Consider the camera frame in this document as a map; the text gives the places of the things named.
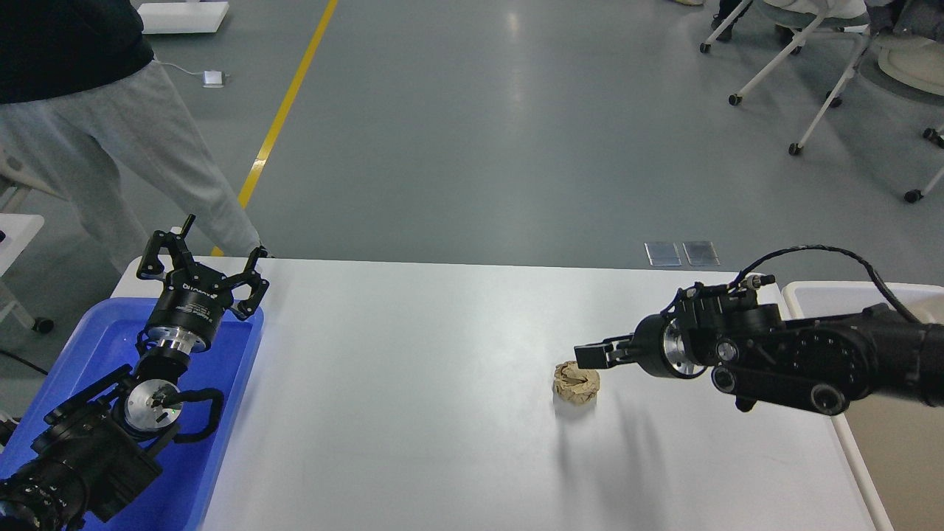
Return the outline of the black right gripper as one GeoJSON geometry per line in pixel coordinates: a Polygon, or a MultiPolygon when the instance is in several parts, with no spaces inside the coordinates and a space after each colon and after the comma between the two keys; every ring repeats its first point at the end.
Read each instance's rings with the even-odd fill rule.
{"type": "Polygon", "coordinates": [[[706,370],[688,356],[674,320],[660,315],[642,319],[632,336],[577,345],[574,353],[580,369],[601,370],[635,363],[651,376],[682,380],[697,378],[706,370]]]}

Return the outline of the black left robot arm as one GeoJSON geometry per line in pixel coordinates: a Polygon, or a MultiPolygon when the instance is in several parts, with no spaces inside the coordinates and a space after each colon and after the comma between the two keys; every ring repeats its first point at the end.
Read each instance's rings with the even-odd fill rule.
{"type": "Polygon", "coordinates": [[[135,343],[135,367],[122,365],[48,413],[32,444],[36,457],[2,480],[4,530],[80,530],[85,514],[111,520],[150,486],[170,443],[199,443],[220,425],[225,394],[180,389],[193,353],[212,346],[227,310],[253,316],[269,282],[257,272],[265,246],[242,272],[226,276],[193,259],[178,232],[156,231],[137,276],[158,280],[162,293],[135,343]]]}

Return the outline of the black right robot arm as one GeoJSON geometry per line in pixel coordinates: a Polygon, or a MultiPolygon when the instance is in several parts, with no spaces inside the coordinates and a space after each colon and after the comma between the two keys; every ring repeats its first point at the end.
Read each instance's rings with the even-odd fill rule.
{"type": "Polygon", "coordinates": [[[798,251],[832,252],[808,244],[769,252],[725,285],[681,287],[660,313],[634,332],[577,346],[580,369],[640,366],[658,378],[691,380],[710,371],[714,387],[749,412],[772,403],[827,416],[872,394],[940,407],[942,325],[921,322],[864,262],[884,302],[859,313],[785,320],[758,294],[772,275],[762,262],[798,251]]]}

